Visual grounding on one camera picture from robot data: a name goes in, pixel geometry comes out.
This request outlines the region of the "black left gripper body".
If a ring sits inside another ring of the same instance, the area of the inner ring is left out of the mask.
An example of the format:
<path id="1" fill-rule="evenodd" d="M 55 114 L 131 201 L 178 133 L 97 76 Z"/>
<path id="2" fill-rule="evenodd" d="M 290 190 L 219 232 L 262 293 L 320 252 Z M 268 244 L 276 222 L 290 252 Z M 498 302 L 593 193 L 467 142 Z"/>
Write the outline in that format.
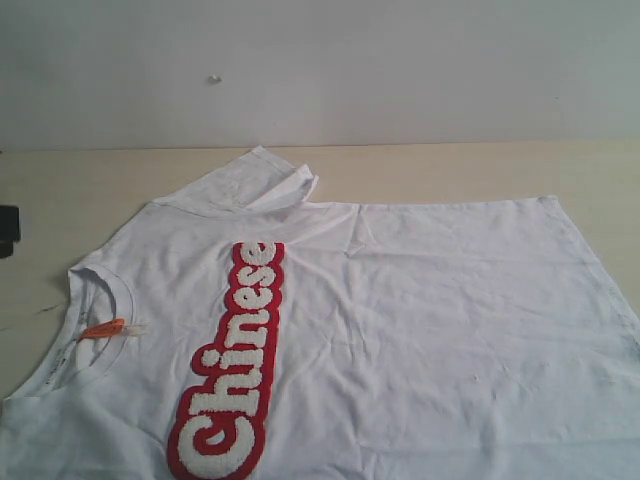
<path id="1" fill-rule="evenodd" d="M 17 206 L 0 206 L 0 258 L 13 255 L 14 246 L 21 240 L 20 210 Z"/>

